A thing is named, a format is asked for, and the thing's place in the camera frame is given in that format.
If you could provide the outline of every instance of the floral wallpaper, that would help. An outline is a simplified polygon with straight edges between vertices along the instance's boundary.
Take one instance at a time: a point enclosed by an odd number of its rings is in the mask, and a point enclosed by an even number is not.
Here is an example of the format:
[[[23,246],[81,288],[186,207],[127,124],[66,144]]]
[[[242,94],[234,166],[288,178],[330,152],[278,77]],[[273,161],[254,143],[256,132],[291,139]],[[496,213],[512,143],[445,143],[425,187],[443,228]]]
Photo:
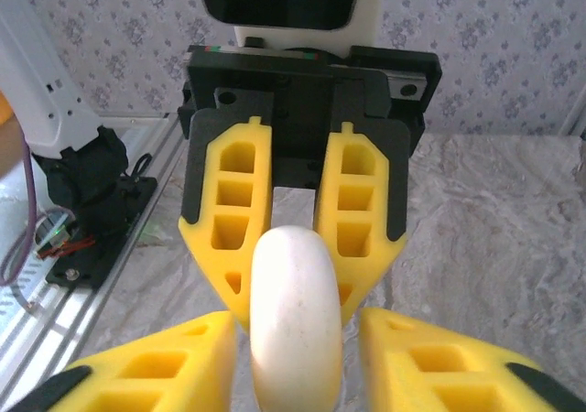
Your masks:
[[[377,46],[434,51],[430,131],[556,134],[586,85],[586,0],[384,0]],[[191,43],[233,42],[201,0],[30,0],[99,111],[175,111]]]

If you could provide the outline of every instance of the purple cable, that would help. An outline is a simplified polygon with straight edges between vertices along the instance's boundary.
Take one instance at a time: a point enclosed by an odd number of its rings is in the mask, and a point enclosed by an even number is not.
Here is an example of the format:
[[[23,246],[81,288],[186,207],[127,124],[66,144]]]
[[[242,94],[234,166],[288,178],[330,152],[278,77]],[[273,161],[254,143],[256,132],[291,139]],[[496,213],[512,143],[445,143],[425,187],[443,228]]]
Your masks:
[[[27,179],[27,197],[28,197],[28,224],[27,229],[21,233],[14,244],[8,250],[8,254],[2,260],[0,264],[0,287],[10,286],[14,284],[22,267],[27,261],[30,248],[33,245],[33,239],[35,237],[35,227],[37,225],[37,194],[35,192],[35,177],[33,176],[33,164],[30,159],[30,148],[28,147],[27,141],[25,140],[25,134],[20,128],[20,138],[22,141],[22,163],[25,167],[25,178]],[[16,254],[18,247],[20,246],[20,255],[16,260],[16,264],[9,270],[10,263],[12,262],[13,256]]]

